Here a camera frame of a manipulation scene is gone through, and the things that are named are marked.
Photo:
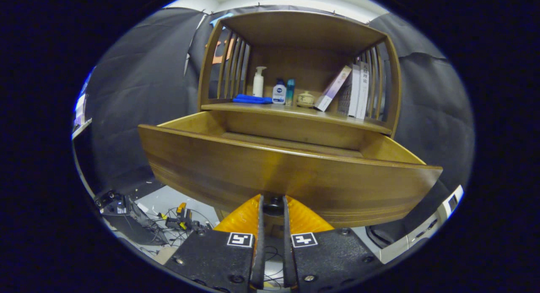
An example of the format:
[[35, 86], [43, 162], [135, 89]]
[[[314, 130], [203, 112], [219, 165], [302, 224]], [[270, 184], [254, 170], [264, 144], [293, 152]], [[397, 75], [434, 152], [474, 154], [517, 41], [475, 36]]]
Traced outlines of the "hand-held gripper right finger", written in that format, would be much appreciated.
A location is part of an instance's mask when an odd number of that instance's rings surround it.
[[351, 228], [331, 226], [287, 195], [283, 201], [283, 279], [291, 291], [343, 291], [382, 270]]

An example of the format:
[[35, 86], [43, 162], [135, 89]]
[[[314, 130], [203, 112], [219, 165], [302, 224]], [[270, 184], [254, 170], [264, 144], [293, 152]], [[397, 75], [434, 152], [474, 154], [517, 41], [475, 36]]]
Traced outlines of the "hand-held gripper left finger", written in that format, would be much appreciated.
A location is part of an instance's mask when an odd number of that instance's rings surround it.
[[175, 275], [213, 291], [264, 286], [264, 197], [255, 195], [213, 229], [199, 229], [166, 261]]

